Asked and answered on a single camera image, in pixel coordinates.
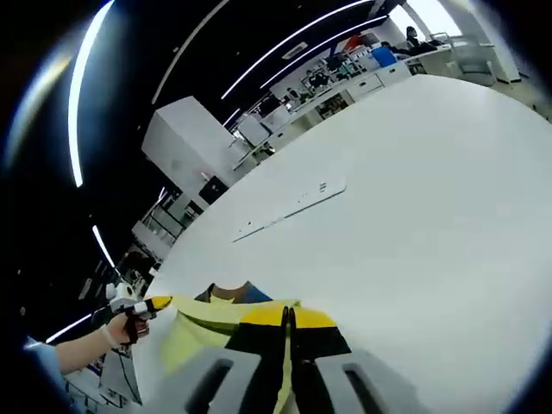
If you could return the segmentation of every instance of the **window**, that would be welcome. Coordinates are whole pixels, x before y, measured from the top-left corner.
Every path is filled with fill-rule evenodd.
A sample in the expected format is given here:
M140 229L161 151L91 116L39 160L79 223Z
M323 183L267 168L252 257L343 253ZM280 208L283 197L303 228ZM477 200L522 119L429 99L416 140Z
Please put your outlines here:
M395 9L391 10L391 13L389 13L389 17L391 17L393 23L395 23L398 29L402 32L405 39L406 28L408 28L409 26L412 26L417 31L418 36L423 36L422 30L420 30L420 28L416 25L416 23L414 23L412 18L408 16L408 13L406 13L405 9L403 9L401 6L397 6Z
M432 34L441 32L445 32L449 36L462 34L455 21L438 0L408 0L408 4L420 16Z

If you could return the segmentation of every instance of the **white cabinet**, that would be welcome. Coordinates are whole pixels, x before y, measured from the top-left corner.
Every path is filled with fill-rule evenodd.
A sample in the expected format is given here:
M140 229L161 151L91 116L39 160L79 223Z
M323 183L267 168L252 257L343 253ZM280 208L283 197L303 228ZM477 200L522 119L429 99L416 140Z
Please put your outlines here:
M366 97L370 92L377 91L381 87L382 84L378 77L372 75L354 82L347 88L347 92L357 102Z
M400 82L401 80L408 79L412 76L412 74L404 62L397 62L391 66L379 69L377 76L381 81L381 84L388 87Z

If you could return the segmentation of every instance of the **cable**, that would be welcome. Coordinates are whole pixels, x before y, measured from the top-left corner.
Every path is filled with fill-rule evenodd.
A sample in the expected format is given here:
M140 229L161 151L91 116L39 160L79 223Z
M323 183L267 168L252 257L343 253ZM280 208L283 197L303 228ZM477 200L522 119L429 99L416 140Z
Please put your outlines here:
M121 362L122 374L124 375L125 381L127 381L127 386L129 386L130 392L132 392L132 395L135 398L136 402L140 403L141 400L136 396L135 390L133 390L132 386L130 385L129 378L127 377L127 371L124 369L124 364L122 363L122 356L118 352L116 352L116 354L119 356L119 362Z

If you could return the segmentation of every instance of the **ceiling light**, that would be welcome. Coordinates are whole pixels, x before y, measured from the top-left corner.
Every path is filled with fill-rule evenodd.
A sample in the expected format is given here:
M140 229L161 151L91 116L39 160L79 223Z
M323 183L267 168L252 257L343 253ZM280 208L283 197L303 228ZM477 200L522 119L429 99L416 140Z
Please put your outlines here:
M103 255L107 259L107 261L110 263L111 267L115 267L115 263L113 263L113 260L111 259L110 253L107 251L107 248L105 248L104 241L102 240L102 236L100 235L100 232L97 229L97 226L92 227L92 232L94 233L94 236L96 237L97 244L100 245L100 248L103 251Z
M78 159L78 137L77 137L77 115L78 115L78 97L80 95L80 86L85 76L86 61L90 56L92 45L96 39L105 15L110 10L115 0L105 4L94 16L90 27L86 30L82 45L78 51L75 68L72 72L71 88L69 90L69 110L67 123L69 128L69 153L71 155L72 175L75 178L75 185L80 187L83 184L83 175L80 171L80 161Z
M63 334L65 334L69 329L71 328L74 328L75 326L77 326L79 323L82 323L84 322L86 319L88 319L89 317L91 317L92 314L90 315L86 315L85 317L81 317L77 322L74 322L72 324L70 324L69 326L66 326L64 329L62 329L60 332L57 332L55 334L53 334L52 336L50 336L48 339L45 340L46 343L50 343L51 341L53 341L54 339L56 339L58 336L62 336Z
M298 58L296 58L292 63L288 64L287 66L284 67L284 69L282 69L281 71L279 71L278 73L276 73L274 76L272 76L267 82L265 82L264 84L262 84L260 86L259 89L262 89L264 88L265 86L267 86L268 84L270 84L273 80L275 80L281 73L285 72L287 69L289 69L291 66L295 65L298 61L300 61L302 58L304 58L307 54L310 54L312 52L314 52L315 50L317 50L318 48L324 46L325 44L331 42L332 40L334 39L337 39L338 37L340 36L343 36L345 35L347 32L351 32L353 30L356 30L358 28L361 28L362 26L366 26L368 23L374 23L374 22L377 22L379 20L382 20L382 19L386 19L387 16L382 16L382 17L378 17L377 19L372 19L372 20L368 20L367 22L363 22L361 24L357 24L356 26L353 26L352 28L348 28L347 30L343 30L341 33L338 33L336 34L335 36L331 36L328 40L326 41L323 41L322 43L320 43L318 46L314 46L311 50L309 50L308 52L306 52L305 54L299 56Z
M230 115L226 121L224 121L223 126L225 127L226 124L227 124L228 122L230 122L230 121L232 120L232 118L233 118L239 111L240 111L239 108L238 108L237 110L235 110L234 113L233 113L232 115Z
M283 41L281 41L280 43L278 43L276 46L274 46L272 49L270 49L268 52L266 52L265 54L263 54L259 60L257 60L255 63L253 63L251 65L251 67L249 67L249 69L247 69L229 88L226 92L224 92L224 94L221 96L221 99L224 99L228 96L228 94L230 92L232 92L232 90L240 83L242 82L242 80L249 75L249 73L251 71L253 71L253 69L255 69L255 67L257 67L264 59L266 59L270 54L274 53L274 51L276 49L278 49L280 46L284 45L286 42L290 41L291 39L293 39L295 36L297 35L300 35L301 33L303 33L306 29L308 28L311 28L312 26L314 26L315 24L318 24L319 22L321 22L322 20L325 20L327 19L328 17L332 17L333 15L336 15L337 13L341 13L342 11L345 11L345 10L348 10L348 9L351 9L353 7L356 7L360 4L364 4L364 3L368 3L368 2L372 2L373 0L359 0L357 2L353 2L353 3L350 3L350 4L347 4L343 7L340 7L339 9L335 9L333 11L330 11L329 13L325 14L324 16L321 16L321 17L318 17L316 20L313 20L312 22L310 22L309 24L307 24L306 26L303 26L302 28L300 28L298 31L290 34L289 36L287 36Z

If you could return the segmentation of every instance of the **white desk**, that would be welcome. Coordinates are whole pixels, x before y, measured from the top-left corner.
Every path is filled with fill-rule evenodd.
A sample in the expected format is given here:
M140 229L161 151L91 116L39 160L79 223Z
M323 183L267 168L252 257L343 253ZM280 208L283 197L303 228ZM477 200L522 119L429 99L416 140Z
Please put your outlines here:
M552 127L521 103L416 76L318 124L232 186L177 240L148 293L249 279L327 312L432 412L499 412L549 338L551 160ZM328 177L344 177L347 190L230 242L237 226ZM133 349L145 399L162 376L162 313Z

